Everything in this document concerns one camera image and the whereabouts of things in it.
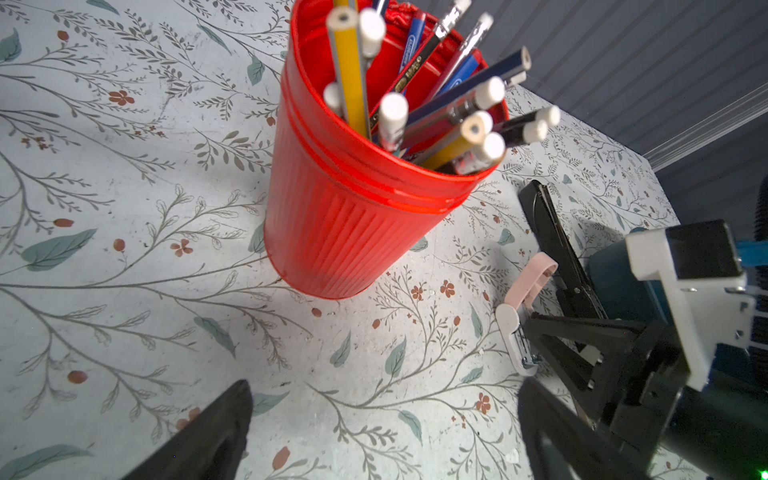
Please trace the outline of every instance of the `red cup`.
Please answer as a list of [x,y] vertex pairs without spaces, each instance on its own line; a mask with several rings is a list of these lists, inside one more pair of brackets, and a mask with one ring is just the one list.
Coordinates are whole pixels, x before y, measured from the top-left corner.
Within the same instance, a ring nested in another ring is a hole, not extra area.
[[[370,1],[359,0],[366,6]],[[491,170],[459,177],[417,167],[378,148],[325,106],[319,92],[335,79],[326,30],[332,8],[332,0],[293,5],[264,244],[289,285],[337,300],[376,281]],[[366,76],[370,106],[398,75],[414,11],[395,2],[387,11],[387,35]],[[435,21],[427,15],[425,36]],[[411,109],[424,101],[461,42],[453,31],[411,81]],[[503,102],[489,112],[495,121],[508,118]]]

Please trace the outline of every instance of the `red metal container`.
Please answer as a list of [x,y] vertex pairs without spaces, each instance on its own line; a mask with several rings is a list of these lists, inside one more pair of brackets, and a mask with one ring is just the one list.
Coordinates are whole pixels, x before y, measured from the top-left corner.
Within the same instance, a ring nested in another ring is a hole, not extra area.
[[[366,6],[369,0],[359,0]],[[370,286],[491,171],[457,177],[424,170],[367,141],[325,106],[318,92],[334,81],[326,30],[332,8],[332,0],[293,6],[264,243],[289,285],[335,300]],[[398,74],[413,11],[393,2],[387,12],[387,35],[367,74],[370,106]],[[425,35],[434,24],[428,15]],[[411,109],[461,42],[452,32],[411,81]],[[490,113],[496,121],[508,117],[503,103]]]

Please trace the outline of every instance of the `red bucket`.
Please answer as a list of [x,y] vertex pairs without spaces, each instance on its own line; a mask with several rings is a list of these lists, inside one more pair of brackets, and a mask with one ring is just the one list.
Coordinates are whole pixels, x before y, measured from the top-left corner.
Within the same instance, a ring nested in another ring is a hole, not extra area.
[[[359,0],[366,6],[370,2]],[[457,177],[424,170],[379,149],[325,106],[318,92],[335,77],[326,30],[332,8],[332,0],[293,6],[264,244],[289,285],[336,300],[370,286],[491,171]],[[414,11],[393,2],[387,12],[387,35],[367,74],[370,107],[398,74]],[[427,16],[425,35],[435,21]],[[453,31],[411,81],[411,109],[424,101],[461,42]],[[490,113],[496,121],[508,118],[504,103]]]

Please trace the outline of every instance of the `corrugated gray panel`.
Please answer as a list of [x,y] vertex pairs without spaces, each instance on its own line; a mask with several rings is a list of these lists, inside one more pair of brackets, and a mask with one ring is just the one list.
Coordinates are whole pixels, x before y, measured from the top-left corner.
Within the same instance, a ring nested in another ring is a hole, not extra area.
[[489,63],[527,46],[526,88],[641,153],[768,82],[768,2],[475,0],[459,31],[483,11]]
[[768,175],[768,115],[756,118],[657,176],[681,223],[722,218],[751,240],[760,182]]

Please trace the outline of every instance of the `floral pattern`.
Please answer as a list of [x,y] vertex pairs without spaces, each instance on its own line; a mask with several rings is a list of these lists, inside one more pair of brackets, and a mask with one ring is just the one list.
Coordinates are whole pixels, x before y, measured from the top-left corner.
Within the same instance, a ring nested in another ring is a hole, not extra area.
[[676,223],[664,192],[565,115],[366,292],[305,296],[263,245],[291,6],[0,0],[0,477],[121,478],[241,378],[238,480],[531,477],[493,315],[538,251],[516,193],[548,184],[586,259]]

